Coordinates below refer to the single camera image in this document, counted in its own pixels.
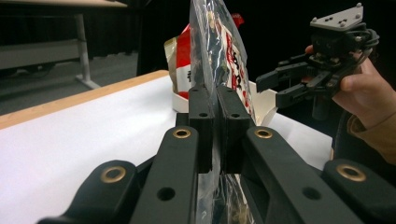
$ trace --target dark floor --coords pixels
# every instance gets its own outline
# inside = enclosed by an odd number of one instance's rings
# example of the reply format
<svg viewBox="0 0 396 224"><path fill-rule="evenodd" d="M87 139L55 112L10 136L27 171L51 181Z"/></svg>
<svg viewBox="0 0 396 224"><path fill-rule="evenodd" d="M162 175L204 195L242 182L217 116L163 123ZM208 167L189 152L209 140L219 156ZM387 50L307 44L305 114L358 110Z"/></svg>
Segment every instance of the dark floor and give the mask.
<svg viewBox="0 0 396 224"><path fill-rule="evenodd" d="M105 86L136 76L137 53L108 55L90 60L93 82ZM17 73L0 76L0 115L41 105L70 95L89 91L76 80L81 74L79 61L56 63L38 71L19 68Z"/></svg>

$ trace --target white table surface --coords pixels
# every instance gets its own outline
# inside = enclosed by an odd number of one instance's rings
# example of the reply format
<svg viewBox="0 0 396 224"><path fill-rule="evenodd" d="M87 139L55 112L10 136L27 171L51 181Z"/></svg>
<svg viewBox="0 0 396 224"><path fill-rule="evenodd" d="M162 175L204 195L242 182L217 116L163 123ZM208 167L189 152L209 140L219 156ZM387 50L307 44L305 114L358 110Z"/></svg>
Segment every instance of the white table surface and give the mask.
<svg viewBox="0 0 396 224"><path fill-rule="evenodd" d="M171 90L161 77L0 130L0 223L59 216L100 164L155 155L175 126ZM311 165L329 159L329 136L278 114L268 126Z"/></svg>

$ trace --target plastic bag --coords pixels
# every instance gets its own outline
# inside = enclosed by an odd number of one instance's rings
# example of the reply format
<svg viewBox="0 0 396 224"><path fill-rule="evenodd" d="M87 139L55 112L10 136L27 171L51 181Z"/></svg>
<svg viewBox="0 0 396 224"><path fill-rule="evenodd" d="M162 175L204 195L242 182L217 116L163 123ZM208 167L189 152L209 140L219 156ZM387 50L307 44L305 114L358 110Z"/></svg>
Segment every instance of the plastic bag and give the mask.
<svg viewBox="0 0 396 224"><path fill-rule="evenodd" d="M255 120L251 100L247 54L233 17L222 0L191 0L192 86L205 85L215 115L219 114L216 87L231 87ZM254 223L239 175L221 174L219 120L214 122L213 170L198 177L196 223Z"/></svg>
<svg viewBox="0 0 396 224"><path fill-rule="evenodd" d="M236 27L244 23L238 13L232 14ZM168 62L169 76L173 83L173 92L189 99L191 84L191 33L190 25L179 36L173 37L164 43L165 55Z"/></svg>

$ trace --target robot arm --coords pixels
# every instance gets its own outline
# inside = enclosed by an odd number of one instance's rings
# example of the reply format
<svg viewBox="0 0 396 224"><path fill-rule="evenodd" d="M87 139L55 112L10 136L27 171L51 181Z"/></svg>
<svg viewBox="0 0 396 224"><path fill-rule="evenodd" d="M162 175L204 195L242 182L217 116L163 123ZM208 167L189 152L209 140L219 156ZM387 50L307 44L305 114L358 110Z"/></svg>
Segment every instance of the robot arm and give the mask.
<svg viewBox="0 0 396 224"><path fill-rule="evenodd" d="M284 108L313 96L312 116L326 119L329 102L339 92L342 78L351 75L378 44L379 36L361 22L362 14L363 6L358 3L353 8L314 18L310 25L316 29L311 35L315 54L292 57L280 62L274 71L257 77L257 92L276 87L280 81L309 77L309 81L278 92L276 106Z"/></svg>

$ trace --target wooden table edge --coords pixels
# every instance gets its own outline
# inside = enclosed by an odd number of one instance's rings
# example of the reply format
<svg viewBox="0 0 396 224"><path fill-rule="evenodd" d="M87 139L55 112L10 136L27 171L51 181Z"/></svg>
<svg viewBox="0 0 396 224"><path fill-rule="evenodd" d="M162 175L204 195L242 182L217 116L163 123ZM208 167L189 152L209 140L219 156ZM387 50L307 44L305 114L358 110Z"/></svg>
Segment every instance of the wooden table edge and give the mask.
<svg viewBox="0 0 396 224"><path fill-rule="evenodd" d="M50 1L50 0L0 0L1 5L56 6L56 7L128 7L117 1Z"/></svg>
<svg viewBox="0 0 396 224"><path fill-rule="evenodd" d="M85 91L76 95L68 96L59 100L45 103L43 105L32 106L20 111L0 116L0 130L7 127L23 123L31 119L37 119L48 114L66 109L74 105L80 105L88 101L109 95L111 93L126 90L134 86L149 82L151 80L168 76L166 70L159 70L139 77L133 77L121 82L101 87L99 89Z"/></svg>

